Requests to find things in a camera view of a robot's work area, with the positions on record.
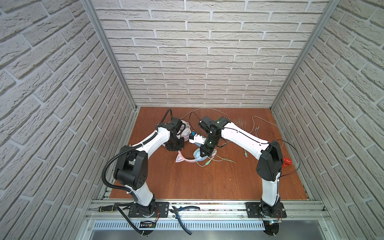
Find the pink blue cat-ear headphones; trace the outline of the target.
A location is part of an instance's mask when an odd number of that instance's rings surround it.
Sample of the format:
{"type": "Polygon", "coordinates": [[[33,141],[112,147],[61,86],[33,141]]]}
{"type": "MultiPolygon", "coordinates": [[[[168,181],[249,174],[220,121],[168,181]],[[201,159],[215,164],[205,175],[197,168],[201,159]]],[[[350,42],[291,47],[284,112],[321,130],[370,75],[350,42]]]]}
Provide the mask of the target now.
{"type": "Polygon", "coordinates": [[[189,141],[185,141],[184,148],[177,152],[175,163],[198,163],[201,167],[206,166],[216,157],[217,150],[213,150],[209,156],[202,157],[200,149],[201,146],[201,143],[190,143],[189,141]]]}

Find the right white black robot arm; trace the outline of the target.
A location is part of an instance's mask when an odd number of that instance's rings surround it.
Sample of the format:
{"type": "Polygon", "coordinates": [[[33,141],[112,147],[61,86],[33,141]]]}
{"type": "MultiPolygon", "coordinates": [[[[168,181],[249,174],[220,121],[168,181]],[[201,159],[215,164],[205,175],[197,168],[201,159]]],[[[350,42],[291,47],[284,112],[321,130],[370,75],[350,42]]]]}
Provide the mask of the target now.
{"type": "Polygon", "coordinates": [[[261,140],[224,117],[215,121],[204,117],[199,121],[199,127],[207,134],[206,140],[200,146],[201,157],[210,156],[219,140],[226,139],[251,153],[258,160],[256,171],[262,179],[263,187],[261,210],[264,211],[264,216],[271,216],[281,201],[279,181],[284,160],[279,143],[261,140]]]}

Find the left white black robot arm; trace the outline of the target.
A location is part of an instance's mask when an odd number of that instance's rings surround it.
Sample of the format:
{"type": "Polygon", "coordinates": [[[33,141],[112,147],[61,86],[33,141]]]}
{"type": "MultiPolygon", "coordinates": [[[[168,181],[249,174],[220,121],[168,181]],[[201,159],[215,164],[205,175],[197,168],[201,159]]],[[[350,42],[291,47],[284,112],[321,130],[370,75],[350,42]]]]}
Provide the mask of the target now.
{"type": "Polygon", "coordinates": [[[124,146],[117,159],[114,179],[130,194],[137,208],[149,216],[155,211],[156,198],[147,185],[149,158],[161,146],[170,152],[184,148],[185,140],[178,133],[183,122],[171,118],[169,123],[160,123],[153,134],[135,146],[124,146]]]}

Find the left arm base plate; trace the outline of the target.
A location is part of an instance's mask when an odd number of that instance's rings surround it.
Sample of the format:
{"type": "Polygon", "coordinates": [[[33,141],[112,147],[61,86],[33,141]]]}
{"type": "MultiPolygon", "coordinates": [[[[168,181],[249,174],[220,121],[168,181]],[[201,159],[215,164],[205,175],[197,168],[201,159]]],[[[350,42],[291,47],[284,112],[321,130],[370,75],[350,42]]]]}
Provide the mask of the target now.
{"type": "Polygon", "coordinates": [[[130,207],[129,218],[167,218],[169,206],[169,202],[151,202],[148,206],[135,203],[130,207]]]}

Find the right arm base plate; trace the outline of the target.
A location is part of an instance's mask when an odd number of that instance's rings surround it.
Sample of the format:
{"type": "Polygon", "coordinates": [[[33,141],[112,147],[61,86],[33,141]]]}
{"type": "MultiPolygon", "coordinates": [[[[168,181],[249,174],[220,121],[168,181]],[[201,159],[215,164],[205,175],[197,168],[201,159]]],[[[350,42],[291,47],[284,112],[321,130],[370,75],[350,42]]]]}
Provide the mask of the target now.
{"type": "Polygon", "coordinates": [[[282,202],[274,206],[269,206],[260,202],[246,202],[246,211],[248,218],[286,218],[287,213],[282,202]]]}

